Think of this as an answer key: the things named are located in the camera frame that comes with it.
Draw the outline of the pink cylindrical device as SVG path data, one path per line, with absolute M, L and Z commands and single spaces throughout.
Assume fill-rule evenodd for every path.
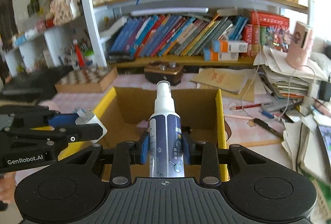
M 285 61 L 294 69 L 303 69 L 313 49 L 313 30 L 305 23 L 296 22 Z

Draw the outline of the white bookshelf frame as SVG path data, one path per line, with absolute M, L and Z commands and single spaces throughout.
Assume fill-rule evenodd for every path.
M 293 10 L 308 15 L 309 7 L 287 0 L 112 0 L 93 6 L 92 0 L 81 0 L 85 16 L 86 25 L 95 52 L 96 62 L 99 66 L 106 65 L 106 51 L 104 41 L 100 39 L 100 23 L 103 17 L 109 15 L 110 18 L 128 16 L 134 14 L 153 14 L 156 10 L 163 10 L 169 13 L 209 13 L 222 8 L 251 8 L 259 7 L 262 11 L 281 11 L 281 9 Z

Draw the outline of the orange white medicine box upper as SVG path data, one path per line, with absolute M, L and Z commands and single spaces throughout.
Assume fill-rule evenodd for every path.
M 240 40 L 213 40 L 213 51 L 216 53 L 246 53 L 248 43 Z

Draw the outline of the white blue spray bottle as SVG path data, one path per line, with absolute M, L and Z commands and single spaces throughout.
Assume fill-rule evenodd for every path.
M 170 83 L 157 84 L 154 113 L 149 120 L 151 177 L 184 177 L 181 118 L 175 111 Z

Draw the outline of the wooden chess board box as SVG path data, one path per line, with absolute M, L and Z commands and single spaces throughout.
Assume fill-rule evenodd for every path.
M 116 67 L 71 71 L 54 86 L 58 93 L 102 93 L 118 77 Z

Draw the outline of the black power adapter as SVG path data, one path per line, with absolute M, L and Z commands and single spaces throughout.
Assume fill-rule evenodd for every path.
M 327 81 L 321 81 L 318 99 L 329 102 L 330 98 L 331 98 L 331 83 Z

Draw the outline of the green lid white jar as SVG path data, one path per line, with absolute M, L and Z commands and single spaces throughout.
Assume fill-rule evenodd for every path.
M 93 50 L 88 50 L 84 52 L 84 60 L 85 64 L 87 66 L 95 66 L 96 65 L 96 59 L 95 54 Z

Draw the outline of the red thick dictionary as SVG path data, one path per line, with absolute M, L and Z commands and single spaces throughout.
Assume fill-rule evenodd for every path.
M 289 18 L 263 11 L 254 11 L 249 9 L 243 10 L 243 15 L 248 18 L 248 23 L 252 25 L 260 25 L 264 27 L 279 26 L 281 28 L 289 28 Z

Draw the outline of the yellow cardboard box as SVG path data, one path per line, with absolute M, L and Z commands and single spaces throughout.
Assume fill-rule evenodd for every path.
M 200 185 L 218 187 L 221 184 L 219 150 L 206 142 L 194 142 L 182 133 L 181 119 L 175 112 L 174 100 L 166 81 L 158 85 L 154 113 L 149 129 L 138 141 L 124 131 L 107 134 L 106 140 L 113 148 L 104 149 L 94 143 L 87 149 L 61 161 L 55 168 L 62 187 L 87 188 L 98 185 L 104 165 L 110 164 L 109 183 L 114 188 L 132 184 L 131 165 L 149 163 L 149 177 L 164 180 L 185 176 L 184 164 L 199 165 Z

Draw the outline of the white staples box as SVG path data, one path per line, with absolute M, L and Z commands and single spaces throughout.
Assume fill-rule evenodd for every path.
M 103 125 L 100 119 L 91 110 L 84 110 L 76 106 L 75 112 L 78 115 L 77 119 L 75 120 L 76 125 L 98 124 L 100 127 L 102 127 L 103 129 L 102 135 L 100 135 L 98 139 L 91 140 L 91 143 L 95 144 L 99 142 L 106 135 L 107 128 Z

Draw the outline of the red pencil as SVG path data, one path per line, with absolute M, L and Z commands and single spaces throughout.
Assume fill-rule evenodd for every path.
M 261 107 L 260 104 L 250 104 L 250 105 L 243 105 L 243 106 L 233 106 L 230 108 L 230 110 L 235 111 L 235 110 L 244 110 L 244 109 L 250 109 L 250 108 L 258 108 Z

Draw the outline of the black electronic keyboard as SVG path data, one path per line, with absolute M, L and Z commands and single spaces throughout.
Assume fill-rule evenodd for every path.
M 1 100 L 32 103 L 52 99 L 57 94 L 55 84 L 71 71 L 71 66 L 59 66 L 18 74 L 1 90 Z

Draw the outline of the pink plush pig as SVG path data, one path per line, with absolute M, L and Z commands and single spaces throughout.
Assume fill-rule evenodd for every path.
M 58 105 L 51 101 L 51 100 L 46 100 L 38 103 L 39 106 L 47 106 L 49 110 L 54 110 L 54 111 L 60 111 Z

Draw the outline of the pink checkered tablecloth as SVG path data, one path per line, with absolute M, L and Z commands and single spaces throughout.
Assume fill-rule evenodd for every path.
M 245 112 L 230 110 L 239 106 L 240 100 L 224 91 L 198 87 L 191 82 L 191 77 L 185 74 L 181 83 L 172 88 L 172 96 L 182 125 L 191 128 L 194 140 L 219 147 L 242 144 L 284 166 L 292 166 L 279 138 L 246 119 Z M 144 75 L 127 74 L 119 75 L 106 93 L 59 93 L 51 101 L 63 114 L 72 113 L 76 106 L 92 109 L 106 126 L 107 134 L 124 131 L 138 140 L 154 111 L 156 89 Z M 106 135 L 100 144 L 113 148 Z

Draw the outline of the stack of papers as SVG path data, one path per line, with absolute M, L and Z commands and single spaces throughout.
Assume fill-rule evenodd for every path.
M 285 61 L 286 56 L 285 52 L 263 46 L 254 60 L 254 66 L 260 66 L 261 78 L 277 98 L 303 98 L 312 83 L 328 79 L 326 71 L 315 61 L 308 59 L 305 66 L 294 69 Z

